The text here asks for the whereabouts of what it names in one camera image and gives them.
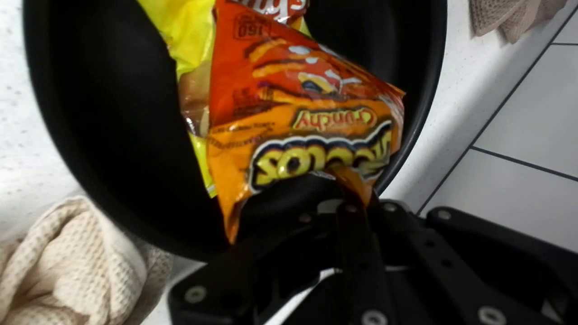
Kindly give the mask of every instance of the orange chip bag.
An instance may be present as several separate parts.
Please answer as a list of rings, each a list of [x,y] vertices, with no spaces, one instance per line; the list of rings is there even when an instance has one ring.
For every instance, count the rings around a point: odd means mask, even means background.
[[[372,184],[399,147],[403,91],[246,5],[217,0],[215,14],[208,164],[228,238],[275,182],[347,166]]]

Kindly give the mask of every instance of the black pot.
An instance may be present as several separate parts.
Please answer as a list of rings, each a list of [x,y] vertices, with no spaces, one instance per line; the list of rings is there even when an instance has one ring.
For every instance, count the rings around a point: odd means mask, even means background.
[[[446,0],[311,0],[320,43],[407,90],[396,176],[428,115],[443,63]],[[228,247],[177,108],[174,61],[136,0],[26,0],[35,91],[67,166],[120,225],[172,252],[208,259]],[[251,198],[248,223],[297,214],[334,187],[302,176]]]

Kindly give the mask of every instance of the white tile wall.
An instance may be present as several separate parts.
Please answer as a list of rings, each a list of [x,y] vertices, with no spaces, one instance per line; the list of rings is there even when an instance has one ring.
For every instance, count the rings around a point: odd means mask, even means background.
[[[470,149],[425,211],[452,205],[578,252],[578,182]]]
[[[551,45],[475,146],[578,176],[578,45]]]
[[[566,23],[555,43],[578,43],[578,12]]]

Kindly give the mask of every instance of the snack bag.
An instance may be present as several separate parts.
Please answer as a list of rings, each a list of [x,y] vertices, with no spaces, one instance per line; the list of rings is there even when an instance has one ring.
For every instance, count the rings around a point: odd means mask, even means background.
[[[403,91],[246,5],[217,0],[215,16],[208,164],[228,238],[251,194],[306,173],[369,200],[401,144]]]
[[[253,10],[309,34],[306,10],[309,0],[239,0]],[[177,63],[181,113],[190,126],[190,138],[210,196],[217,194],[208,160],[210,81],[215,45],[215,0],[139,0],[170,55]]]

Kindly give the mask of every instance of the grout line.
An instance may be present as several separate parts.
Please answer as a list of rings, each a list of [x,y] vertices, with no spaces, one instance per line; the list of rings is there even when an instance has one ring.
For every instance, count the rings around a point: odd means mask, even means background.
[[[499,111],[506,106],[506,102],[510,101],[510,97],[519,90],[519,86],[526,81],[528,73],[535,68],[535,64],[542,59],[542,55],[546,54],[546,50],[553,45],[553,41],[558,37],[558,34],[564,30],[564,26],[571,21],[571,17],[578,12],[578,5],[573,8],[573,12],[566,17],[566,21],[560,25],[560,28],[553,34],[553,37],[548,41],[548,45],[544,46],[544,50],[539,54],[539,57],[528,66],[528,70],[524,72],[524,75],[517,81],[517,84],[510,90],[510,93],[506,95],[506,99],[499,104],[499,108],[490,115],[490,119],[486,120],[486,124],[479,129],[479,133],[474,137],[474,140],[468,144],[468,147],[459,155],[459,158],[454,162],[454,166],[450,167],[450,171],[441,178],[441,182],[434,187],[434,191],[430,193],[430,196],[421,203],[421,207],[418,209],[418,214],[423,212],[423,209],[430,203],[430,200],[436,196],[436,193],[441,189],[441,185],[450,178],[450,175],[454,173],[454,169],[457,167],[457,164],[466,156],[466,153],[470,151],[470,147],[474,147],[474,144],[477,142],[477,138],[486,131],[486,128],[493,122],[493,119],[499,115]]]
[[[539,171],[544,171],[544,173],[551,173],[551,175],[578,182],[578,176],[569,175],[569,173],[562,173],[562,171],[557,171],[557,169],[551,169],[551,167],[544,167],[544,166],[539,166],[539,164],[533,164],[533,162],[528,162],[528,160],[521,160],[521,158],[515,158],[515,156],[510,156],[510,155],[502,155],[502,153],[497,153],[497,151],[490,151],[490,149],[484,149],[484,147],[479,147],[479,146],[472,146],[472,149],[483,151],[486,155],[493,155],[493,156],[499,156],[499,158],[504,158],[504,160],[510,160],[510,162],[515,162],[515,164],[522,164],[522,166],[528,166],[528,167],[533,167],[533,169],[539,169]]]
[[[578,46],[578,43],[551,43],[553,46]]]

